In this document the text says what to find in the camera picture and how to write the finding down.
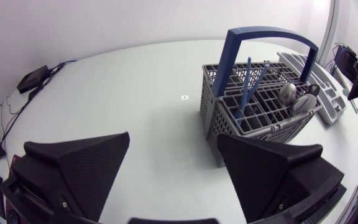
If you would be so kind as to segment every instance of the white backdrop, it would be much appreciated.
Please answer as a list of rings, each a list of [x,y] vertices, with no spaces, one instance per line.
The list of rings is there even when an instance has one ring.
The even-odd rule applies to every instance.
[[[282,27],[319,47],[329,2],[0,0],[0,102],[25,74],[45,64],[52,67],[65,60],[145,44],[224,39],[227,30],[235,27]],[[265,41],[307,53],[306,46],[292,40]]]

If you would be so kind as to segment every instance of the black cable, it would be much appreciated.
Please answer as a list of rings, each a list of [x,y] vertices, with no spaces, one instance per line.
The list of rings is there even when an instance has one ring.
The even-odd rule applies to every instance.
[[[67,64],[67,63],[70,63],[70,62],[76,62],[76,60],[71,60],[71,61],[67,61],[67,62],[62,62],[60,64],[58,64],[57,66],[53,67],[52,69],[48,70],[46,72],[46,74],[49,74],[49,79],[44,83],[42,84],[41,86],[39,86],[38,88],[40,88],[40,90],[42,90],[46,85],[48,85],[50,83],[50,81],[52,80],[52,78]],[[32,96],[32,98],[29,98],[28,102],[25,103],[25,105],[19,109],[17,111],[17,113],[14,113],[15,116],[13,116],[13,118],[8,122],[8,125],[6,126],[6,133],[4,133],[4,136],[2,137],[2,140],[1,140],[1,144],[4,142],[6,136],[9,134],[9,132],[11,131],[12,127],[13,127],[13,124],[17,121],[18,117],[20,116],[20,114],[22,114],[22,112],[24,111],[24,109],[27,107],[27,105],[29,105],[29,103],[34,99],[35,96],[38,95],[40,91],[36,92],[34,94],[34,96]]]
[[[6,104],[7,104],[8,107],[9,107],[9,113],[10,113],[11,115],[15,115],[15,114],[17,114],[18,112],[20,112],[21,108],[20,108],[17,112],[12,112],[12,111],[11,111],[11,105],[7,102],[7,99],[8,99],[9,97],[11,97],[11,96],[9,95],[9,96],[6,97]]]

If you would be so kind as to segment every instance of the cutlery basket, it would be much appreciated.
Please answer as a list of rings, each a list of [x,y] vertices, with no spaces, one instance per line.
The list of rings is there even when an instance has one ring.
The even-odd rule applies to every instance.
[[[270,66],[256,92],[252,95],[249,103],[246,104],[245,110],[241,111],[240,103],[247,64],[234,63],[236,57],[232,59],[232,63],[228,62],[230,60],[225,60],[225,58],[228,58],[224,55],[228,41],[230,41],[229,33],[219,64],[203,65],[203,88],[200,105],[204,135],[219,167],[224,167],[223,157],[216,141],[219,134],[231,134],[273,142],[288,142],[305,127],[322,107],[321,103],[317,101],[317,104],[309,112],[290,116],[290,106],[285,106],[279,102],[278,92],[285,83],[292,83],[296,86],[296,98],[298,99],[308,87],[304,83],[308,74],[306,72],[299,76],[284,63],[265,61],[251,63],[249,89],[255,85],[265,64],[268,63]],[[241,114],[234,116],[236,111],[241,111]]]

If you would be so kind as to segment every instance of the black box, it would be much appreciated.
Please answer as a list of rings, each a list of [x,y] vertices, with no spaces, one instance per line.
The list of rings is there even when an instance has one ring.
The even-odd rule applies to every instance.
[[[17,90],[19,90],[19,93],[25,93],[41,85],[46,79],[45,73],[47,70],[48,67],[44,65],[43,67],[40,67],[37,70],[27,74],[17,85]]]

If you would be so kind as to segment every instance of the utensil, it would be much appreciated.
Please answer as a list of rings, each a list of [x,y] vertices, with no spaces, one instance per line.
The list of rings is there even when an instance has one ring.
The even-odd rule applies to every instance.
[[[320,86],[317,84],[311,84],[308,89],[306,90],[306,94],[312,94],[313,96],[317,97],[320,93]]]
[[[343,90],[342,90],[342,93],[343,93],[343,95],[346,96],[346,97],[349,96],[349,90],[348,90],[348,89],[343,89]],[[353,107],[353,109],[354,109],[354,112],[356,112],[356,114],[358,114],[357,107],[356,107],[356,105],[354,104],[353,100],[350,100],[350,102],[351,102],[351,105],[352,105],[352,107]]]
[[[291,114],[292,116],[295,116],[300,113],[307,112],[313,109],[316,103],[316,97],[308,93],[295,101],[295,103],[291,106]]]
[[[296,100],[296,87],[292,83],[284,84],[277,96],[278,100],[285,106],[291,105]]]
[[[244,110],[246,109],[246,104],[252,98],[252,95],[255,93],[256,89],[258,89],[258,86],[259,86],[260,82],[262,81],[263,77],[265,76],[268,68],[269,68],[269,64],[266,64],[264,69],[260,73],[258,79],[254,83],[254,86],[252,87],[252,89],[248,93],[249,77],[250,77],[250,70],[251,70],[251,57],[248,57],[247,73],[246,73],[246,77],[245,77],[244,88],[242,89],[242,97],[241,97],[241,103],[240,103],[240,110],[241,111],[244,112]],[[234,117],[236,119],[240,118],[241,117],[241,112],[237,110],[236,113],[234,114]]]

